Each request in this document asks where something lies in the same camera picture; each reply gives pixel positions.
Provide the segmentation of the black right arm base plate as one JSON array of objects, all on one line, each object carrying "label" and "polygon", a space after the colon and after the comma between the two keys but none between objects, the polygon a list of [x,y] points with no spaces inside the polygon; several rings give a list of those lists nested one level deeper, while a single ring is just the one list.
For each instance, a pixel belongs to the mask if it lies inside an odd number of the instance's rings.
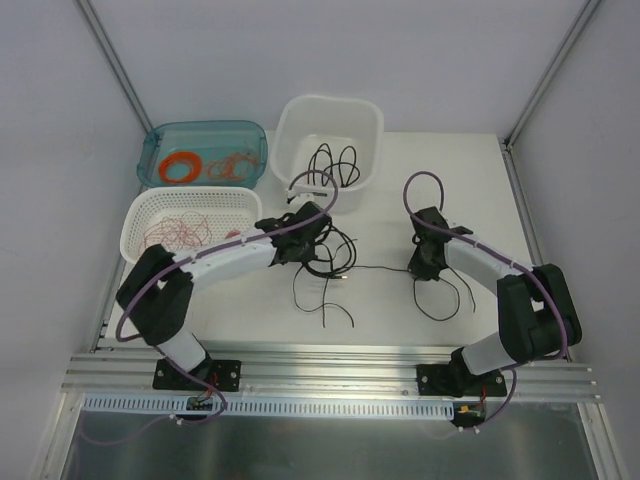
[{"label": "black right arm base plate", "polygon": [[507,396],[504,376],[493,370],[482,375],[457,375],[445,364],[418,364],[416,382],[420,396],[504,398]]}]

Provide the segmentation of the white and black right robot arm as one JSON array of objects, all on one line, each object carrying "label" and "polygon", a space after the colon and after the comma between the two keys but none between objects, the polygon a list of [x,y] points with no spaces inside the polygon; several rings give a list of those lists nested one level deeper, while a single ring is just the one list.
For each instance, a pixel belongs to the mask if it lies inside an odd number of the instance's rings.
[{"label": "white and black right robot arm", "polygon": [[503,371],[536,360],[566,356],[583,338],[562,270],[554,264],[521,264],[482,244],[463,226],[450,227],[435,207],[412,214],[415,281],[438,281],[444,270],[464,273],[495,296],[495,333],[454,350],[445,364],[420,364],[422,396],[503,397]]}]

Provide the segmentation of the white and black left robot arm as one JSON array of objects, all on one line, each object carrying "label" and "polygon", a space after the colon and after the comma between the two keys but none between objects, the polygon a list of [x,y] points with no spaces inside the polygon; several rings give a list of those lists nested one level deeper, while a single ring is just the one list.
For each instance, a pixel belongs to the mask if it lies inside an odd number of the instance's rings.
[{"label": "white and black left robot arm", "polygon": [[239,363],[214,360],[185,326],[194,293],[215,283],[258,269],[316,258],[316,241],[331,216],[308,201],[296,212],[257,221],[251,228],[189,253],[172,253],[162,245],[148,247],[116,293],[123,310],[142,339],[162,359],[156,364],[156,390],[236,391],[231,377]]}]

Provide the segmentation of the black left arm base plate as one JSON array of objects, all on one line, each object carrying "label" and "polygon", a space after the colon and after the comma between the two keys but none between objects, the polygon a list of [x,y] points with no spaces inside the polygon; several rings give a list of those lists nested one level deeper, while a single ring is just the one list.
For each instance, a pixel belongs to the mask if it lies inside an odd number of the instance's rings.
[{"label": "black left arm base plate", "polygon": [[169,359],[156,363],[152,389],[159,391],[198,391],[210,386],[221,392],[237,392],[241,379],[242,362],[205,358],[188,376]]}]

